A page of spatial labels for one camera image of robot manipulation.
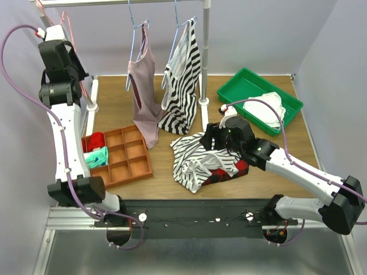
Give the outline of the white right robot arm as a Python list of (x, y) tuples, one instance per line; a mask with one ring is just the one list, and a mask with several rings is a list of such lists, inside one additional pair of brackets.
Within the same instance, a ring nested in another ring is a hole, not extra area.
[(200, 143), (207, 151), (238, 153), (250, 166), (278, 174), (315, 196), (311, 199), (274, 195), (254, 214), (254, 221), (261, 225), (305, 219), (322, 222), (332, 231), (348, 235), (365, 207), (358, 179), (333, 176), (287, 156), (277, 144), (256, 137), (249, 122), (240, 116), (229, 118), (224, 127), (208, 124)]

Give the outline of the thin striped tank top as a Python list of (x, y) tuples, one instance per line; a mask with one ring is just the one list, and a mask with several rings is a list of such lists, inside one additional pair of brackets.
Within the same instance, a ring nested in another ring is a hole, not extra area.
[(230, 176), (238, 172), (235, 164), (241, 160), (237, 153), (224, 150), (207, 151), (200, 144), (203, 132), (179, 137), (171, 142), (174, 153), (173, 178), (192, 193), (196, 193), (218, 168)]

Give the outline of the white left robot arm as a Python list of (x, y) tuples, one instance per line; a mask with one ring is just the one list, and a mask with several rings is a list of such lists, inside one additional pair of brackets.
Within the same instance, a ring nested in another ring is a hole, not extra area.
[(101, 176), (91, 176), (85, 162), (80, 131), (80, 81), (88, 76), (69, 41), (50, 40), (38, 49), (45, 69), (38, 93), (52, 126), (56, 150), (55, 182), (48, 194), (62, 207), (89, 206), (108, 211), (114, 226), (126, 222), (120, 198), (106, 191)]

